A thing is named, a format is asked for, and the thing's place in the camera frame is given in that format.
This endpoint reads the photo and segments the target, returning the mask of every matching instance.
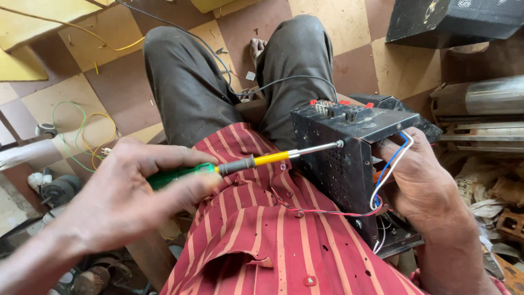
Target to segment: tester screwdriver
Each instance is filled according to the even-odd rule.
[[[309,154],[309,153],[322,151],[326,149],[342,148],[343,146],[344,146],[344,142],[342,140],[338,140],[336,142],[308,147],[307,149],[302,149],[302,150],[284,151],[284,152],[260,156],[260,157],[253,157],[253,155],[251,155],[250,157],[247,157],[245,159],[230,162],[230,163],[220,164],[218,166],[215,166],[211,163],[205,163],[205,164],[200,164],[196,167],[181,167],[181,168],[171,170],[171,171],[158,172],[148,177],[147,182],[149,182],[153,190],[158,190],[168,185],[171,181],[177,180],[179,178],[183,178],[190,174],[198,174],[202,172],[215,171],[219,173],[221,176],[225,176],[225,175],[229,175],[234,172],[256,168],[257,166],[265,165],[268,163],[274,163],[274,162],[278,162],[282,160],[287,160],[287,159],[291,159],[294,157],[298,157],[300,155]]]

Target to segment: bare foot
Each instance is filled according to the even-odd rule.
[[[250,44],[250,53],[251,53],[251,60],[253,61],[253,64],[255,67],[257,66],[257,52],[264,50],[264,48],[267,46],[267,42],[260,40],[260,39],[251,39]]]

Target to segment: red striped shirt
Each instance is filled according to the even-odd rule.
[[[227,126],[193,148],[220,163],[278,152],[247,123]],[[281,161],[224,177],[199,205],[160,294],[423,294],[375,256],[343,216],[296,218],[277,205],[272,188],[293,207],[338,210],[290,168]],[[306,286],[307,277],[316,284]]]

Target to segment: gray trousers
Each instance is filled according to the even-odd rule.
[[[146,73],[169,144],[191,147],[242,118],[240,103],[213,56],[191,35],[173,27],[150,30],[143,47]],[[333,49],[318,18],[301,15],[282,22],[258,58],[260,87],[285,77],[318,76],[333,82]],[[296,147],[290,111],[312,99],[334,100],[327,83],[294,78],[263,90],[268,111],[259,132],[281,150]]]

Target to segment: checkered floor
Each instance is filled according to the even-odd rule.
[[[247,47],[250,39],[268,40],[280,22],[299,14],[314,15],[322,21],[333,43],[333,75],[339,93],[392,95],[428,119],[428,95],[442,81],[460,83],[524,73],[522,30],[475,55],[386,45],[394,0],[237,0],[206,14],[201,14],[190,0],[128,3],[191,30],[214,50],[229,50],[221,57],[241,77],[254,72]],[[78,25],[119,48],[162,23],[116,5]],[[44,63],[49,81],[0,83],[0,109],[23,139],[34,136],[37,123],[50,123],[51,111],[61,101],[76,102],[88,114],[110,115],[119,138],[132,136],[147,143],[163,132],[146,79],[141,43],[118,52],[101,45],[93,36],[71,27],[31,45]],[[240,91],[255,83],[233,77],[232,86]],[[70,154],[92,168],[91,157],[74,145],[82,119],[75,106],[62,104],[56,110],[56,126]],[[112,123],[99,116],[89,119],[84,137],[90,146],[98,146],[112,132]],[[0,142],[13,142],[3,126]],[[86,150],[80,139],[78,146]],[[50,166],[58,174],[75,174],[83,180],[92,174],[67,155],[59,138],[0,154],[0,165],[18,162],[27,162],[35,171]]]

